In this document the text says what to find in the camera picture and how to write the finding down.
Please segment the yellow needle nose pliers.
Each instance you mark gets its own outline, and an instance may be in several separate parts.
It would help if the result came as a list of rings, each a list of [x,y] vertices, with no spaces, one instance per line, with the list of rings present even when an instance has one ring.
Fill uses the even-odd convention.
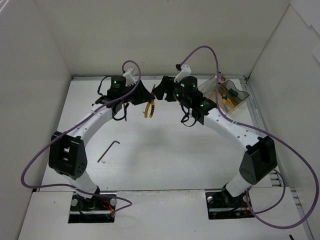
[[[143,112],[145,118],[152,118],[154,115],[154,112],[155,112],[155,99],[156,99],[155,93],[154,93],[155,87],[156,87],[156,85],[154,84],[152,87],[152,90],[151,90],[151,94],[153,95],[153,99],[148,101],[148,103],[145,107],[145,110]]]

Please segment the yellow side cutter pliers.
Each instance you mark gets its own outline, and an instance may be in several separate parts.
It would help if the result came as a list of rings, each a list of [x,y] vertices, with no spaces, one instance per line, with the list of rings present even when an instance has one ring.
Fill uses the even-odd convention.
[[[230,96],[228,95],[226,88],[224,88],[223,86],[219,86],[218,92],[220,93],[224,104],[228,103],[232,108],[235,108],[235,105],[230,99]]]

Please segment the green handled screwdriver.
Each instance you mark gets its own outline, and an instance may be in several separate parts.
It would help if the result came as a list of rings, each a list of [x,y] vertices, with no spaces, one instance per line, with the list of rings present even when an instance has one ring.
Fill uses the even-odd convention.
[[[239,95],[238,91],[234,90],[233,88],[228,88],[227,92],[228,92],[229,96],[232,98],[237,98]]]

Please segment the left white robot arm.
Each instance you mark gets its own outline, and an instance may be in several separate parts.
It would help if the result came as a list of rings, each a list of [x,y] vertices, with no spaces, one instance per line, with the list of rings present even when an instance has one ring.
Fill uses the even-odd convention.
[[[113,120],[124,105],[134,106],[155,100],[144,84],[130,74],[113,75],[106,94],[93,103],[88,113],[74,129],[55,132],[51,137],[48,165],[65,177],[71,187],[82,196],[82,204],[89,210],[100,204],[100,188],[87,172],[86,146],[103,125]]]

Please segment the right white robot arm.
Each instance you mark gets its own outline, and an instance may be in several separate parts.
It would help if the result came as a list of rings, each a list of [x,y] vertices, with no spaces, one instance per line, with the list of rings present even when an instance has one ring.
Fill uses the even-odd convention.
[[[273,139],[269,136],[262,138],[233,120],[228,121],[220,113],[217,104],[198,89],[196,77],[186,76],[176,82],[172,77],[164,76],[152,93],[158,100],[178,101],[188,110],[188,115],[217,132],[242,153],[237,175],[222,188],[221,200],[225,205],[233,206],[245,190],[256,185],[277,167]]]

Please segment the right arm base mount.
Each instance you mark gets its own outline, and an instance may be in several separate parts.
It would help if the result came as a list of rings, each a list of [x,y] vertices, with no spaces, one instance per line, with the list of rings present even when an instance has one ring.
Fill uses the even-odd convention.
[[[246,193],[231,196],[225,187],[206,191],[206,206],[209,220],[235,220],[253,218],[246,201]]]

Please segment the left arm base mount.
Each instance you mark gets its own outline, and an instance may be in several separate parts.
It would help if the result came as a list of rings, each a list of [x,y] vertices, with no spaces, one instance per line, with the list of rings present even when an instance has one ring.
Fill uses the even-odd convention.
[[[69,224],[113,223],[117,205],[116,194],[84,198],[73,194],[69,208]]]

